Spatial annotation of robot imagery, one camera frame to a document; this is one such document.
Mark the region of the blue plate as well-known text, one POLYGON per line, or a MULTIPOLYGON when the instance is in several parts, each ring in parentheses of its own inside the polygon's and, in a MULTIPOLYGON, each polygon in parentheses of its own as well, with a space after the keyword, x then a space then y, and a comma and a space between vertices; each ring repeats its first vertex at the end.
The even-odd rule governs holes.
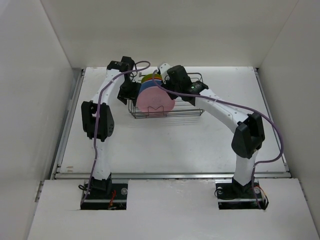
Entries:
POLYGON ((148 89, 150 87, 156 87, 156 85, 161 85, 161 83, 162 83, 162 81, 159 79, 155 79, 154 81, 151 79, 151 80, 148 80, 148 81, 145 81, 144 83, 142 83, 140 86, 139 92, 142 92, 145 89, 148 89))

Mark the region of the pink plate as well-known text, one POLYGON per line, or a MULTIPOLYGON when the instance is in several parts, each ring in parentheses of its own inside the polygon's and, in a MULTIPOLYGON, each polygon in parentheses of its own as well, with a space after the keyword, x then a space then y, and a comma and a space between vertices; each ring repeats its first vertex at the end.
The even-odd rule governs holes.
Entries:
POLYGON ((167 113, 173 110, 176 101, 157 86, 143 90, 137 97, 137 108, 146 114, 167 113))

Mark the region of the wire dish rack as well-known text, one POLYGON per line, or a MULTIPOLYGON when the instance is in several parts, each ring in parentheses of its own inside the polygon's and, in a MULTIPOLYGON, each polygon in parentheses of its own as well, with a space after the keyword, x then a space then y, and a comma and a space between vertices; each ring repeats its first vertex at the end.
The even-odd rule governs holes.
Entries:
MULTIPOLYGON (((141 75, 138 83, 141 83, 142 78, 145 75, 141 75)), ((183 101, 180 97, 175 99, 175 106, 172 111, 166 113, 144 113, 141 112, 136 105, 133 104, 131 100, 128 101, 128 111, 135 119, 144 118, 162 118, 162 117, 191 117, 191 116, 201 116, 204 110, 197 108, 190 104, 189 102, 183 101)))

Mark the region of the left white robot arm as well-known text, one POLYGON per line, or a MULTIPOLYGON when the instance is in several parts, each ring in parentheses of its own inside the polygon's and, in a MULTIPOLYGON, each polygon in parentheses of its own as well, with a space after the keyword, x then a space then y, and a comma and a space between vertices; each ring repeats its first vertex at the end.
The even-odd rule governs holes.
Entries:
POLYGON ((89 182, 83 190, 86 197, 97 194, 104 199, 111 195, 111 169, 106 157, 106 140, 115 128, 111 104, 115 100, 125 105, 129 100, 137 102, 141 84, 131 77, 136 72, 137 65, 129 56, 123 56, 120 61, 111 61, 97 93, 91 100, 81 104, 82 127, 87 137, 93 140, 94 149, 89 182))

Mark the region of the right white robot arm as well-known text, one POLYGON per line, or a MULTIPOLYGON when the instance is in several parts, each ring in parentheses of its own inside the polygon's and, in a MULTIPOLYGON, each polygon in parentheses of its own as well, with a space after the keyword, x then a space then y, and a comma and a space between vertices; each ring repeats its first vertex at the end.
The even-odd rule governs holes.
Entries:
POLYGON ((259 149, 265 140, 262 116, 244 113, 219 100, 209 87, 198 80, 193 82, 182 65, 163 63, 158 67, 162 85, 171 99, 183 101, 204 110, 233 133, 231 148, 236 154, 236 167, 231 190, 238 198, 252 189, 252 175, 259 149))

